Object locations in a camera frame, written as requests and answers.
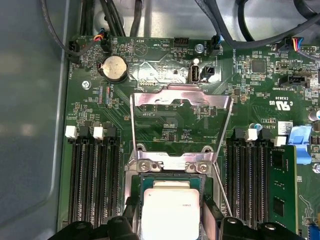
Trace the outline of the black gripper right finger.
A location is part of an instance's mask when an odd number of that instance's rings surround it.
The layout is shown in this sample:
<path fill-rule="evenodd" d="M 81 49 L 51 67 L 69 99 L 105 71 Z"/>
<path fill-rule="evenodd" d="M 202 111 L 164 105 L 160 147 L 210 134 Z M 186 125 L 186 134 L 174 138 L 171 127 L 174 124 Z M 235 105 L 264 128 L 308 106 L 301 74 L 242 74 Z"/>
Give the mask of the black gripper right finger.
<path fill-rule="evenodd" d="M 298 240 L 296 233 L 278 223 L 263 222 L 253 229 L 242 220 L 224 216 L 213 198 L 202 198 L 202 226 L 209 240 Z"/>

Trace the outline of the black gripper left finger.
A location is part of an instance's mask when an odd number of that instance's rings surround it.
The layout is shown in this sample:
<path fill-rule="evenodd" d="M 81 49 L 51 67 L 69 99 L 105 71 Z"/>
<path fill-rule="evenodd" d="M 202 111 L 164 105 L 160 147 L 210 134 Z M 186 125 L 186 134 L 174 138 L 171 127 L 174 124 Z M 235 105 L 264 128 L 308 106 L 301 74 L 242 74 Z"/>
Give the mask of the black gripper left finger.
<path fill-rule="evenodd" d="M 138 206 L 140 199 L 128 197 L 121 216 L 109 218 L 94 228 L 90 222 L 76 221 L 58 231 L 55 240 L 138 240 Z"/>

